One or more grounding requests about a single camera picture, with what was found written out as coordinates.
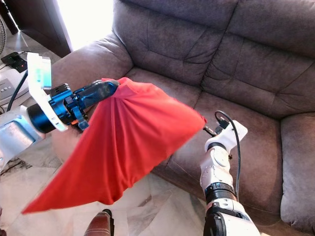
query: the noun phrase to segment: white plastic mount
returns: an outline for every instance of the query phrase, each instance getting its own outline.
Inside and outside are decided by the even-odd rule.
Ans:
[[[233,120],[233,122],[235,124],[239,140],[241,141],[244,138],[244,136],[247,134],[248,130],[245,126],[243,126],[236,120]],[[234,133],[233,126],[231,125],[231,123],[227,126],[226,129],[222,130],[222,132],[219,135],[208,139],[208,141],[205,144],[206,152],[208,151],[208,146],[211,143],[221,143],[226,148],[227,153],[230,154],[231,149],[237,145],[235,133]]]
[[[51,63],[47,57],[41,57],[38,53],[28,53],[28,82],[29,92],[38,103],[52,125],[59,131],[65,131],[65,125],[56,115],[49,104],[50,95],[44,89],[51,89]]]

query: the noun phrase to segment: sofa backrest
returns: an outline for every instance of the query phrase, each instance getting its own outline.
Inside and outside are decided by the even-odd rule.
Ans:
[[[273,118],[315,111],[309,0],[116,0],[134,64]]]

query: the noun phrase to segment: red fabric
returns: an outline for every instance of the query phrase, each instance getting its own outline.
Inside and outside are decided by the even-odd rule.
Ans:
[[[203,128],[198,112],[156,86],[119,82],[115,94],[97,106],[72,155],[23,213],[113,204]]]

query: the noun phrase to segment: sofa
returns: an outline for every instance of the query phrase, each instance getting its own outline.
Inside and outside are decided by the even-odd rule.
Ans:
[[[111,34],[55,63],[52,75],[72,89],[124,76],[152,83],[211,128],[214,111],[225,111],[249,130],[240,202],[260,231],[306,236],[315,235],[314,61],[312,0],[115,0]],[[65,160],[79,134],[52,136]],[[208,138],[200,131],[152,172],[204,199],[199,161]]]

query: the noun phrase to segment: black wire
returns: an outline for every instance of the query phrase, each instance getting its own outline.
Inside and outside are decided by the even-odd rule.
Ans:
[[[231,125],[233,127],[234,133],[235,133],[235,137],[236,137],[236,144],[237,144],[237,155],[238,155],[238,168],[237,168],[237,176],[236,176],[236,182],[235,182],[235,192],[236,192],[236,198],[237,200],[239,200],[239,188],[240,188],[240,175],[241,175],[241,148],[240,148],[240,139],[238,137],[238,133],[236,130],[236,126],[233,122],[233,120],[231,119],[231,117],[228,116],[227,113],[223,112],[223,111],[216,111],[215,112],[215,117],[217,119],[217,121],[220,121],[220,118],[218,118],[217,114],[222,114],[224,115],[229,122],[231,122]]]
[[[0,106],[0,109],[2,110],[1,114],[4,114],[4,113],[5,113],[5,110],[3,109],[2,106]]]
[[[32,51],[22,51],[20,54],[23,54],[23,53],[32,53]]]
[[[21,79],[21,81],[19,82],[18,86],[16,87],[16,89],[15,89],[15,91],[14,91],[14,93],[13,93],[13,95],[12,95],[10,101],[9,101],[8,108],[6,109],[7,112],[11,110],[13,101],[14,101],[16,95],[18,94],[20,88],[22,87],[22,85],[23,85],[23,83],[24,83],[24,81],[25,81],[27,76],[28,76],[28,71],[25,72],[23,78]]]

